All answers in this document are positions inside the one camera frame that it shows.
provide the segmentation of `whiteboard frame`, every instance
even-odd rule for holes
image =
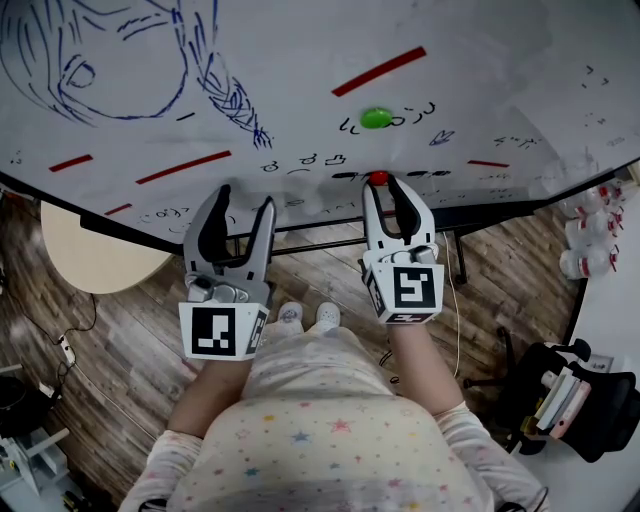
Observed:
[[[559,194],[551,196],[548,199],[537,199],[531,201],[516,201],[509,203],[489,203],[468,206],[453,206],[448,208],[434,208],[432,211],[436,225],[436,232],[441,231],[457,231],[459,235],[470,234],[480,229],[500,224],[509,219],[516,217],[526,217],[533,215],[533,212],[539,208],[544,208],[554,204],[562,199],[571,197],[579,192],[587,190],[610,179],[613,179],[617,172],[628,166],[640,161],[640,156],[631,162],[628,162],[616,169],[604,171],[598,176],[591,178],[581,184],[571,187]],[[0,183],[15,190],[20,194],[33,196],[41,201],[51,203],[54,206],[69,210],[70,212],[80,215],[80,226],[100,233],[102,235],[111,236],[119,240],[124,240],[134,244],[142,245],[159,251],[169,252],[178,256],[183,255],[182,244],[168,242],[161,238],[149,235],[137,229],[125,226],[111,219],[107,219],[101,215],[95,214],[71,203],[58,199],[54,196],[42,192],[31,185],[13,178],[3,172],[0,172]],[[277,233],[295,231],[300,229],[319,228],[324,226],[332,226],[337,224],[347,224],[350,222],[361,222],[362,216],[347,219],[339,219],[325,222],[315,222],[310,224],[301,224],[297,226],[286,226],[276,228]],[[227,240],[239,241],[247,238],[250,233],[241,233],[227,237]],[[357,238],[352,240],[338,240],[335,242],[327,242],[324,244],[310,244],[302,247],[290,247],[286,249],[276,249],[272,252],[272,256],[280,256],[285,254],[293,254],[299,252],[307,252],[314,250],[331,249],[335,247],[343,247],[346,245],[355,245],[366,242],[365,239]],[[236,255],[234,258],[240,258],[239,244],[236,242]]]

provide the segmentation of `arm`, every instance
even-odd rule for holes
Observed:
[[[513,502],[530,511],[548,510],[540,483],[491,439],[464,404],[460,388],[426,327],[390,325],[389,339],[405,396],[435,417],[451,450],[482,478],[498,504]]]
[[[213,420],[240,400],[251,363],[207,361],[174,407],[120,512],[137,512],[145,503],[141,510],[164,510],[178,482],[193,468]]]
[[[549,511],[546,489],[491,439],[478,417],[465,404],[435,419],[451,450],[482,478],[496,497],[498,506],[510,502],[530,512]]]
[[[249,361],[207,361],[173,408],[167,428],[204,438],[213,420],[240,400]]]
[[[424,325],[389,325],[389,341],[404,395],[432,416],[463,403],[451,370]]]

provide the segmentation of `whiteboard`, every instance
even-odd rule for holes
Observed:
[[[267,195],[279,227],[361,215],[375,170],[445,208],[640,156],[632,0],[0,5],[0,171],[170,242],[224,183],[238,234]]]

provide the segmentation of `black chair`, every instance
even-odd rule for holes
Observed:
[[[544,447],[546,441],[532,441],[520,431],[526,416],[536,412],[538,399],[544,395],[541,383],[547,371],[559,374],[568,366],[576,377],[591,385],[591,392],[573,423],[561,440],[571,446],[587,462],[595,462],[605,452],[622,450],[640,421],[640,393],[635,389],[633,373],[597,373],[582,368],[577,362],[567,363],[559,352],[575,354],[588,361],[591,348],[584,340],[573,345],[547,347],[542,343],[531,345],[516,364],[511,337],[500,327],[498,336],[507,349],[507,375],[501,379],[474,381],[465,379],[463,386],[504,386],[496,406],[496,423],[508,428],[512,438],[507,447],[513,450],[522,442],[520,453],[532,455]]]

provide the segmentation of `red magnet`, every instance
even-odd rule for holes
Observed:
[[[389,180],[389,173],[387,171],[376,171],[372,172],[369,176],[369,183],[376,187],[381,187],[382,185],[386,185]]]

